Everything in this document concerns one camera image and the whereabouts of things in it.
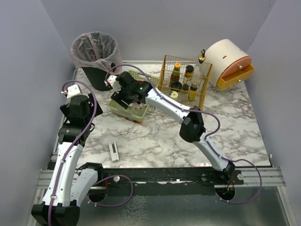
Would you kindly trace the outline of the clear plastic cup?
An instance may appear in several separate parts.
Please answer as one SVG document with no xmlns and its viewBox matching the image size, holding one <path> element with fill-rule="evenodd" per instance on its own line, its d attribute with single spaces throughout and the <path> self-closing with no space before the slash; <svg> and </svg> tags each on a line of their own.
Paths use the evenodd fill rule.
<svg viewBox="0 0 301 226">
<path fill-rule="evenodd" d="M 133 112 L 138 114 L 138 113 L 143 113 L 145 111 L 146 106 L 143 103 L 139 104 L 139 103 L 135 102 L 135 103 L 131 104 L 131 108 L 132 108 Z"/>
</svg>

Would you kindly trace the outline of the green-lid seasoning shaker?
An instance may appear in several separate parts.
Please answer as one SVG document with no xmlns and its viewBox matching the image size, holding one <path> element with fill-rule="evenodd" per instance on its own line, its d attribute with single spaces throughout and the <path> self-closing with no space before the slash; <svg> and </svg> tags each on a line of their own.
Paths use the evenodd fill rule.
<svg viewBox="0 0 301 226">
<path fill-rule="evenodd" d="M 169 97 L 170 97 L 171 99 L 173 99 L 173 100 L 177 100 L 178 97 L 179 97 L 179 94 L 178 94 L 178 92 L 176 92 L 176 91 L 171 91 L 171 92 L 169 93 Z"/>
</svg>

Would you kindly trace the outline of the black-lid glass jar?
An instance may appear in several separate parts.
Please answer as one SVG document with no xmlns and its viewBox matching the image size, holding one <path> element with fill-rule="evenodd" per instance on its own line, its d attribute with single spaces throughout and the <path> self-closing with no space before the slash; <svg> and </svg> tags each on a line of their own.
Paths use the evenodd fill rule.
<svg viewBox="0 0 301 226">
<path fill-rule="evenodd" d="M 182 90 L 182 84 L 179 81 L 174 81 L 170 85 L 172 91 L 180 92 Z"/>
</svg>

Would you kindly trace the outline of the yellow-lid sauce jar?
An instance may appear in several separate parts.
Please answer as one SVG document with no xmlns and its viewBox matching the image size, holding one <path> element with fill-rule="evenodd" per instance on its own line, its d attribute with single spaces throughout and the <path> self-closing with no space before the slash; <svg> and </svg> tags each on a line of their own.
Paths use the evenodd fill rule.
<svg viewBox="0 0 301 226">
<path fill-rule="evenodd" d="M 171 87 L 171 85 L 172 85 L 173 82 L 179 81 L 179 78 L 180 78 L 180 68 L 181 68 L 181 63 L 176 62 L 174 64 L 174 69 L 173 69 L 173 71 L 171 73 L 171 76 L 170 76 L 169 87 Z"/>
</svg>

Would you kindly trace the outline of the small yellow spice bottle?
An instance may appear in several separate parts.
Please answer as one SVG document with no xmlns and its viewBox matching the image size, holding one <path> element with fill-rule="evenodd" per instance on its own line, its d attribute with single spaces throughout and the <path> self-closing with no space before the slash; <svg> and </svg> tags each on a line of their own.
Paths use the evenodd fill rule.
<svg viewBox="0 0 301 226">
<path fill-rule="evenodd" d="M 193 81 L 191 83 L 190 93 L 188 95 L 188 100 L 189 101 L 194 101 L 195 100 L 197 89 L 198 89 L 198 83 L 196 81 Z"/>
</svg>

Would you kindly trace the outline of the gold-cap pepper grinder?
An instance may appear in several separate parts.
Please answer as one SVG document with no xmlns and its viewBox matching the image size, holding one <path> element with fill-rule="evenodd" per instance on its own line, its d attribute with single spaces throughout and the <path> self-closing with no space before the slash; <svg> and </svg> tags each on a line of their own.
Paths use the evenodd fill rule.
<svg viewBox="0 0 301 226">
<path fill-rule="evenodd" d="M 186 66 L 182 89 L 188 91 L 190 88 L 191 79 L 193 76 L 194 67 L 192 65 Z"/>
</svg>

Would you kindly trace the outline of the gold-spout oil bottle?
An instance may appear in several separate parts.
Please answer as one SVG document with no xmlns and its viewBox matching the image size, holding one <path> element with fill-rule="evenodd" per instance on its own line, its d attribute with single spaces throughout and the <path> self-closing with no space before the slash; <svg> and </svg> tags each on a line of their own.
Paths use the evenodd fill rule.
<svg viewBox="0 0 301 226">
<path fill-rule="evenodd" d="M 198 63 L 197 63 L 196 66 L 198 68 L 197 72 L 198 72 L 199 76 L 203 76 L 203 70 L 204 70 L 203 64 L 204 64 L 204 61 L 206 59 L 205 53 L 206 53 L 206 51 L 204 49 L 201 50 L 200 55 L 198 57 Z"/>
</svg>

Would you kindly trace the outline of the pale green plastic basket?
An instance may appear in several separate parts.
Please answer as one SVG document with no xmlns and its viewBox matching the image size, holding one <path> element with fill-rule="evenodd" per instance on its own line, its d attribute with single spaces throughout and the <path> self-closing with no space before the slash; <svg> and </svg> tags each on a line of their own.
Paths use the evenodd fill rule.
<svg viewBox="0 0 301 226">
<path fill-rule="evenodd" d="M 148 81 L 145 76 L 139 71 L 135 70 L 129 70 L 128 71 L 131 76 L 136 79 L 139 83 L 143 81 Z M 128 120 L 135 121 L 138 123 L 142 123 L 148 110 L 149 106 L 147 104 L 136 104 L 132 103 L 127 109 L 124 109 L 122 106 L 120 106 L 116 101 L 111 100 L 108 103 L 108 107 L 111 109 L 111 111 L 119 116 L 122 116 Z"/>
</svg>

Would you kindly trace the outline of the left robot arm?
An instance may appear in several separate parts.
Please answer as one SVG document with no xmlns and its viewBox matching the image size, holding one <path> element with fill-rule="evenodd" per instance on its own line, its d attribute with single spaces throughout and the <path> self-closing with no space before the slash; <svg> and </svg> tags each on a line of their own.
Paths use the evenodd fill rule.
<svg viewBox="0 0 301 226">
<path fill-rule="evenodd" d="M 93 119 L 103 111 L 95 95 L 76 94 L 60 107 L 66 117 L 58 132 L 57 160 L 41 204 L 31 215 L 41 226 L 75 226 L 80 205 L 92 184 L 101 176 L 101 164 L 89 163 L 74 181 L 79 157 L 90 135 Z"/>
</svg>

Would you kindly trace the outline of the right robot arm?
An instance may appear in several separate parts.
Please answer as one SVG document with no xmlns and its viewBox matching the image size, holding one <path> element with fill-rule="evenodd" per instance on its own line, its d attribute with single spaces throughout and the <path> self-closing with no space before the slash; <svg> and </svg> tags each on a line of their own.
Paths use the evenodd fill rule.
<svg viewBox="0 0 301 226">
<path fill-rule="evenodd" d="M 158 108 L 171 116 L 180 124 L 180 137 L 193 143 L 210 161 L 217 177 L 230 181 L 235 165 L 217 150 L 206 133 L 202 111 L 197 107 L 190 108 L 164 95 L 151 81 L 139 83 L 130 73 L 123 72 L 118 76 L 110 75 L 106 85 L 110 85 L 114 93 L 111 99 L 127 109 L 133 102 Z"/>
</svg>

